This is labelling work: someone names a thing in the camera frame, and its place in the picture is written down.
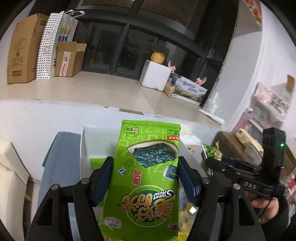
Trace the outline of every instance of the yellow fruit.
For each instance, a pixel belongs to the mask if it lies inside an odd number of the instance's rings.
[[[165,60],[165,55],[163,53],[155,52],[151,55],[151,61],[158,64],[162,64]]]

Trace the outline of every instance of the white paper bag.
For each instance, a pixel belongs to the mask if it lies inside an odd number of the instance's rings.
[[[84,11],[77,12],[80,14],[74,17],[74,10],[50,14],[39,47],[36,79],[50,79],[54,76],[57,42],[72,41],[78,23],[75,18],[85,15]]]

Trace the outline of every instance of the seaweed snack bag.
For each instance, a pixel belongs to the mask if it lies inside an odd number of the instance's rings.
[[[118,240],[176,240],[180,125],[123,120],[99,227]]]
[[[215,142],[212,146],[203,144],[201,156],[203,160],[202,168],[209,174],[209,176],[212,176],[214,172],[212,169],[206,167],[205,161],[208,157],[213,157],[219,161],[222,160],[223,153],[219,150],[219,142]]]

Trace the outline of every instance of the tile floor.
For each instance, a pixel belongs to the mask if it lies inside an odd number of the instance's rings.
[[[135,80],[91,72],[80,72],[73,78],[53,77],[5,85],[0,89],[0,99],[98,104],[219,126],[199,112],[199,106],[168,98],[164,92],[143,87]]]

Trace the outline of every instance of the sticker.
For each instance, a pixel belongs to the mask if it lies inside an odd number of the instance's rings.
[[[135,137],[139,133],[139,128],[136,125],[127,125],[124,128],[124,133],[128,137]]]
[[[105,225],[110,228],[121,228],[121,221],[115,217],[105,217]]]
[[[45,41],[51,41],[53,33],[54,33],[53,31],[48,31]]]
[[[49,45],[45,45],[43,47],[43,52],[42,52],[42,55],[49,55]]]
[[[62,62],[62,65],[61,65],[61,70],[59,72],[59,75],[62,76],[62,77],[66,76],[67,69],[68,69],[68,66],[69,66],[70,55],[71,55],[71,52],[66,52],[66,51],[64,52],[63,62]]]

